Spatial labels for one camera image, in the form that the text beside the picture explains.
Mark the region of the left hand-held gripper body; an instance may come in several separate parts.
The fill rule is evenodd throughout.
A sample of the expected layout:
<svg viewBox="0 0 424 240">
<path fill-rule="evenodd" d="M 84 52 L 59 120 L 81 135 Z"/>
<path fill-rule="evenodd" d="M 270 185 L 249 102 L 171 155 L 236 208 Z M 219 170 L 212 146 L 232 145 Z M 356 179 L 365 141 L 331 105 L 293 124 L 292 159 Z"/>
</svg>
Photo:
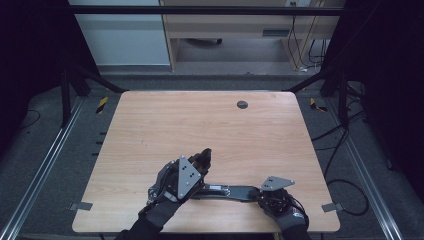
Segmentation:
<svg viewBox="0 0 424 240">
<path fill-rule="evenodd" d="M 209 171 L 209 155 L 180 156 L 167 163 L 157 174 L 156 182 L 148 189 L 148 204 L 169 200 L 184 203 L 204 186 Z"/>
</svg>

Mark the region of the light wooden desk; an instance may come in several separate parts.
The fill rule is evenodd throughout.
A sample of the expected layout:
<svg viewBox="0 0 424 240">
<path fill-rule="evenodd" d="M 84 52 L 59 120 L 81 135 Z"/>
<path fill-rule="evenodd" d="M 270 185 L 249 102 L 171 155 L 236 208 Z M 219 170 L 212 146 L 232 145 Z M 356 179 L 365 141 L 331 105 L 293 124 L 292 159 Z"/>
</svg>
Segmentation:
<svg viewBox="0 0 424 240">
<path fill-rule="evenodd" d="M 346 0 L 158 0 L 162 6 L 342 7 Z M 337 16 L 165 15 L 165 36 L 171 66 L 176 66 L 182 39 L 274 38 L 281 41 L 294 70 L 306 66 L 305 55 L 316 39 L 332 37 Z"/>
</svg>

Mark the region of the black frame stand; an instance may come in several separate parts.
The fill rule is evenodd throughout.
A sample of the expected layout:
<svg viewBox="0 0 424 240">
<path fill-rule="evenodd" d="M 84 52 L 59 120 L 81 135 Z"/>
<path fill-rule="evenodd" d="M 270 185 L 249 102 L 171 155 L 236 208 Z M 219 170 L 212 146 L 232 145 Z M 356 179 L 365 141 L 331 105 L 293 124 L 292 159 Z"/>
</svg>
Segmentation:
<svg viewBox="0 0 424 240">
<path fill-rule="evenodd" d="M 337 92 L 338 120 L 343 128 L 347 128 L 349 123 L 347 113 L 348 83 L 347 77 L 342 70 L 334 67 L 323 68 L 318 73 L 308 77 L 306 80 L 285 89 L 285 92 L 297 93 L 318 81 L 323 81 L 319 89 L 319 94 L 322 97 L 330 97 Z"/>
<path fill-rule="evenodd" d="M 116 86 L 115 84 L 104 79 L 99 73 L 92 72 L 87 68 L 77 64 L 69 64 L 65 66 L 61 72 L 61 96 L 62 96 L 62 127 L 65 127 L 71 118 L 71 100 L 70 87 L 76 91 L 78 96 L 87 96 L 90 88 L 86 80 L 90 79 L 114 93 L 124 93 L 126 89 Z"/>
</svg>

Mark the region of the metal floor rail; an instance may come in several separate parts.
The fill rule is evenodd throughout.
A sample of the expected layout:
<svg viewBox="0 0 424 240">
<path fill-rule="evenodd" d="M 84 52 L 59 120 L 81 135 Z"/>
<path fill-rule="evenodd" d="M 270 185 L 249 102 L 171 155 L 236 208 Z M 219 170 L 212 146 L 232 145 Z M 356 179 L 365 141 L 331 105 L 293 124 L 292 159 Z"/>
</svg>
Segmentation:
<svg viewBox="0 0 424 240">
<path fill-rule="evenodd" d="M 355 220 L 351 226 L 378 225 L 377 234 L 382 240 L 402 240 L 397 223 L 389 210 L 378 179 L 387 168 L 382 153 L 376 145 L 365 113 L 357 101 L 347 106 L 348 127 L 341 128 L 341 143 L 333 151 L 332 159 L 324 168 L 324 176 L 337 200 L 346 200 L 342 217 Z"/>
<path fill-rule="evenodd" d="M 32 178 L 25 194 L 21 198 L 18 206 L 15 208 L 12 216 L 6 222 L 4 228 L 0 231 L 0 240 L 15 240 L 29 215 L 35 201 L 38 198 L 49 174 L 52 170 L 58 156 L 60 155 L 69 134 L 74 128 L 81 109 L 86 102 L 85 97 L 77 97 L 72 107 L 71 115 L 67 123 L 60 128 L 48 152 L 43 158 L 35 175 Z"/>
</svg>

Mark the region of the person's right hand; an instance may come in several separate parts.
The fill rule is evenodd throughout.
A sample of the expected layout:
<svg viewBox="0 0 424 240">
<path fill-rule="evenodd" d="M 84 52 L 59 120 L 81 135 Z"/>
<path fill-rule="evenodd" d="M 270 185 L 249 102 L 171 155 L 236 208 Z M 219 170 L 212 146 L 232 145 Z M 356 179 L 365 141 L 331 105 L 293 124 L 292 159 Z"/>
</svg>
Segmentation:
<svg viewBox="0 0 424 240">
<path fill-rule="evenodd" d="M 264 211 L 264 213 L 275 221 L 280 230 L 295 225 L 304 225 L 308 228 L 309 218 L 303 206 L 293 197 L 286 198 L 283 203 L 285 206 L 280 212 Z"/>
</svg>

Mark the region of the black curtain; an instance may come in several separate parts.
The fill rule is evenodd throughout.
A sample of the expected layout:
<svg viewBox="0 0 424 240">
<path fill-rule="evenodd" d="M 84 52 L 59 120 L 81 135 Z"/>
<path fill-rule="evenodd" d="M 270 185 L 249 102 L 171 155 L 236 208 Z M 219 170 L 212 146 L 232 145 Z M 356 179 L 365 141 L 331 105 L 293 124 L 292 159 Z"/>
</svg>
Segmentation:
<svg viewBox="0 0 424 240">
<path fill-rule="evenodd" d="M 424 0 L 346 0 L 329 64 L 351 40 L 342 71 L 365 86 L 371 126 L 424 202 Z"/>
<path fill-rule="evenodd" d="M 0 156 L 26 117 L 35 95 L 60 85 L 66 55 L 92 73 L 99 70 L 69 0 L 0 0 Z"/>
</svg>

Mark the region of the black horizontal frame bar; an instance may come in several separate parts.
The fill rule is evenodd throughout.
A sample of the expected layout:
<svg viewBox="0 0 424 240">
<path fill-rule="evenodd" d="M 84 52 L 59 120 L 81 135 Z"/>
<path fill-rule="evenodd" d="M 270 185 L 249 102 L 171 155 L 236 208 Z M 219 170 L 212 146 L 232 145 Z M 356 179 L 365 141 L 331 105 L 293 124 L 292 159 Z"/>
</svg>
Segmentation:
<svg viewBox="0 0 424 240">
<path fill-rule="evenodd" d="M 340 7 L 231 7 L 231 6 L 106 6 L 71 5 L 75 14 L 161 14 L 161 15 L 298 15 L 341 16 L 348 10 Z"/>
</svg>

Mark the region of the white cabinet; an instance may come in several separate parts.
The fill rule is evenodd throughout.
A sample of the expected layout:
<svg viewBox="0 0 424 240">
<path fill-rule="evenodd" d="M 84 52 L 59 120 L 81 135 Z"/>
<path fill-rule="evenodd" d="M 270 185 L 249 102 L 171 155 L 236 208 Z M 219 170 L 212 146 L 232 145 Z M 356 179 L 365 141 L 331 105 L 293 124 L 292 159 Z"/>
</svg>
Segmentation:
<svg viewBox="0 0 424 240">
<path fill-rule="evenodd" d="M 76 14 L 98 66 L 169 66 L 161 15 Z"/>
</svg>

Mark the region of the person's left hand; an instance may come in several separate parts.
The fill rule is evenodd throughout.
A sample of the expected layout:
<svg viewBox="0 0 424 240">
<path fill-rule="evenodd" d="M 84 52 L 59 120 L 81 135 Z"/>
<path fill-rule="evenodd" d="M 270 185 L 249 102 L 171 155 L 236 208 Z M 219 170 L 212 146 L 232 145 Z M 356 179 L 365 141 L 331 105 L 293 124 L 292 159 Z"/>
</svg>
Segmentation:
<svg viewBox="0 0 424 240">
<path fill-rule="evenodd" d="M 155 227 L 162 228 L 183 204 L 167 190 L 167 186 L 177 186 L 179 161 L 167 163 L 157 174 L 156 182 L 148 189 L 147 205 L 139 212 Z"/>
</svg>

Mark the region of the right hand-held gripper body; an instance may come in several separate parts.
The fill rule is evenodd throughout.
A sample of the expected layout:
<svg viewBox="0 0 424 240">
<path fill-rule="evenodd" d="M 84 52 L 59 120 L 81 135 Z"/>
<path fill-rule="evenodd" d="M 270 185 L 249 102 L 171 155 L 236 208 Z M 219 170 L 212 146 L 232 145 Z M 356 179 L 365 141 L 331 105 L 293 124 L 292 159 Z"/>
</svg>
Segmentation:
<svg viewBox="0 0 424 240">
<path fill-rule="evenodd" d="M 283 214 L 292 204 L 292 196 L 286 187 L 294 184 L 293 180 L 269 176 L 259 188 L 259 206 L 268 213 Z"/>
</svg>

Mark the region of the yellow black tape strip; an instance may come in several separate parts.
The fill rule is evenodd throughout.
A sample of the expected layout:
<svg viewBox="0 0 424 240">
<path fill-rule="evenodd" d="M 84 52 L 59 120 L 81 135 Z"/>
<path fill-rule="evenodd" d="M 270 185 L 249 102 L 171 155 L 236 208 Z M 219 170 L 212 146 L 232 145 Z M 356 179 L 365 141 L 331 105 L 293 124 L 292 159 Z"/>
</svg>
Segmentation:
<svg viewBox="0 0 424 240">
<path fill-rule="evenodd" d="M 99 101 L 98 107 L 96 109 L 96 114 L 101 114 L 103 112 L 103 109 L 108 101 L 109 97 L 102 97 Z"/>
<path fill-rule="evenodd" d="M 328 109 L 323 106 L 318 106 L 314 98 L 310 98 L 310 108 L 320 112 L 327 112 Z"/>
</svg>

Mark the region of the grey tape tab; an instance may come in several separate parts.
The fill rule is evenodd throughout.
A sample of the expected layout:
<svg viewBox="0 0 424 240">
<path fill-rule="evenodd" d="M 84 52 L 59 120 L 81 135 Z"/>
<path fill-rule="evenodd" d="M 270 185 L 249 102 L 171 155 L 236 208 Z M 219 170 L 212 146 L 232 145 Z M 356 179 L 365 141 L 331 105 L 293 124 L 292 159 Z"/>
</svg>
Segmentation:
<svg viewBox="0 0 424 240">
<path fill-rule="evenodd" d="M 331 211 L 342 211 L 344 207 L 341 203 L 327 203 L 322 205 L 322 209 L 327 213 Z"/>
<path fill-rule="evenodd" d="M 92 208 L 92 203 L 87 202 L 72 202 L 68 209 L 71 211 L 78 211 L 78 210 L 84 210 L 84 211 L 90 211 Z"/>
</svg>

